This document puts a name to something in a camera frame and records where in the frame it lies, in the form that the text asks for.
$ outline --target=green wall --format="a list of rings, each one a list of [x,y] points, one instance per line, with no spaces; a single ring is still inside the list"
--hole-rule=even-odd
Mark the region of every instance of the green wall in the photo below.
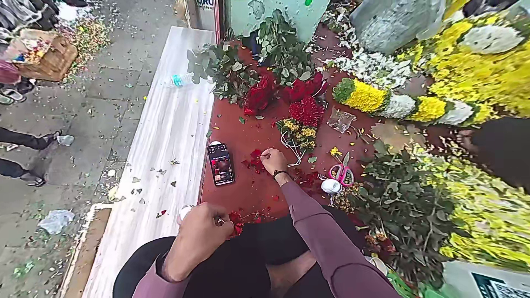
[[[329,0],[227,0],[228,26],[236,35],[248,36],[265,17],[279,8],[298,30],[298,38],[308,42],[328,3]]]

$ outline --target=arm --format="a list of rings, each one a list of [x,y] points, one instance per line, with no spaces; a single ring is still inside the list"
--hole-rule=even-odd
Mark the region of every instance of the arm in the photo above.
[[[278,150],[266,150],[261,160],[272,174],[275,170],[287,169],[285,157]],[[319,263],[335,297],[400,297],[388,279],[364,258],[329,212],[289,175],[280,173],[275,179],[285,195],[296,230]]]
[[[217,219],[224,223],[217,225]],[[182,298],[193,269],[208,259],[234,231],[226,210],[201,203],[191,209],[179,228],[167,257],[159,256],[140,280],[132,298]]]

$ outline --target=smartphone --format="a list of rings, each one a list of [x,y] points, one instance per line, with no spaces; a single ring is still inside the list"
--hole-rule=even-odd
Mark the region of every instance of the smartphone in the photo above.
[[[214,176],[215,186],[235,181],[226,144],[208,146],[208,159],[210,160],[211,173]]]

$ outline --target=stone pavement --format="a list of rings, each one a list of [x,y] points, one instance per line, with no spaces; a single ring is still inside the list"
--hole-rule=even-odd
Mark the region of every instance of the stone pavement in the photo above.
[[[113,44],[89,63],[73,84],[39,82],[26,102],[0,106],[0,126],[40,136],[63,129],[75,136],[70,147],[18,147],[0,156],[45,173],[41,188],[0,176],[0,298],[51,297],[59,288],[75,235],[90,205],[123,172],[131,142],[172,25],[174,0],[117,0],[101,13],[121,16]],[[109,169],[116,177],[107,177]],[[48,211],[68,209],[73,223],[59,235],[37,230]]]

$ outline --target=water bottle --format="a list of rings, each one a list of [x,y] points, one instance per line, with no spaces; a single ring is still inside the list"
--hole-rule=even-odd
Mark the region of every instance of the water bottle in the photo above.
[[[182,87],[192,83],[193,73],[187,73],[184,75],[172,75],[166,80],[167,87]]]

